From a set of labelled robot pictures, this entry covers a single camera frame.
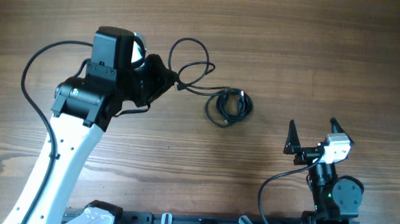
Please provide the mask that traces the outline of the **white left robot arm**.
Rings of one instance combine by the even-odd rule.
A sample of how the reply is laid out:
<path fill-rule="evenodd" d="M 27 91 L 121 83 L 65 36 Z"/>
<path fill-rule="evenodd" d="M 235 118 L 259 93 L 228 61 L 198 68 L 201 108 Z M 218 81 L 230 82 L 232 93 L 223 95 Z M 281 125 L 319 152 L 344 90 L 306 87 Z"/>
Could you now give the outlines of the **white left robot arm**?
<path fill-rule="evenodd" d="M 135 32 L 100 27 L 91 57 L 55 90 L 47 137 L 25 187 L 4 224 L 61 224 L 81 169 L 114 117 L 132 101 L 139 114 L 177 80 L 160 56 L 147 54 Z"/>

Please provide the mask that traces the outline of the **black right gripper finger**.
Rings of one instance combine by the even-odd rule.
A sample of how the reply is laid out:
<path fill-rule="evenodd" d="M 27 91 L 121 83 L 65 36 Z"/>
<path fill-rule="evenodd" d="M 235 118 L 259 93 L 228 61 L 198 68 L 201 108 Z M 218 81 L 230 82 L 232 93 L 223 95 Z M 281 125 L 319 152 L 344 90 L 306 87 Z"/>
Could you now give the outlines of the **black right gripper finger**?
<path fill-rule="evenodd" d="M 343 133 L 347 136 L 347 138 L 350 141 L 350 144 L 353 145 L 354 141 L 352 140 L 352 138 L 348 135 L 348 133 L 340 126 L 340 124 L 338 123 L 336 118 L 331 118 L 330 119 L 330 124 L 331 124 L 331 129 L 332 129 L 332 133 L 333 134 L 339 134 L 339 133 Z"/>
<path fill-rule="evenodd" d="M 301 143 L 299 141 L 297 128 L 295 121 L 291 120 L 288 126 L 288 135 L 286 138 L 285 147 L 283 149 L 284 154 L 294 155 L 301 152 Z"/>

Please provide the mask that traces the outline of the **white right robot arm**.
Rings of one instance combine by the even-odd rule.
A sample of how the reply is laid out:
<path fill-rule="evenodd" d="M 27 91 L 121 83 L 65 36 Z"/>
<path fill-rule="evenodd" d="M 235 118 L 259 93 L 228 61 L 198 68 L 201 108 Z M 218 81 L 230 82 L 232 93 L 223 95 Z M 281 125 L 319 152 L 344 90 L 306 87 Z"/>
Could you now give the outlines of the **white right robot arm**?
<path fill-rule="evenodd" d="M 293 164 L 307 167 L 307 184 L 314 210 L 301 215 L 303 224 L 357 224 L 364 185 L 355 177 L 339 176 L 336 164 L 348 159 L 354 141 L 335 118 L 332 132 L 314 147 L 302 147 L 294 121 L 289 122 L 283 153 L 293 155 Z"/>

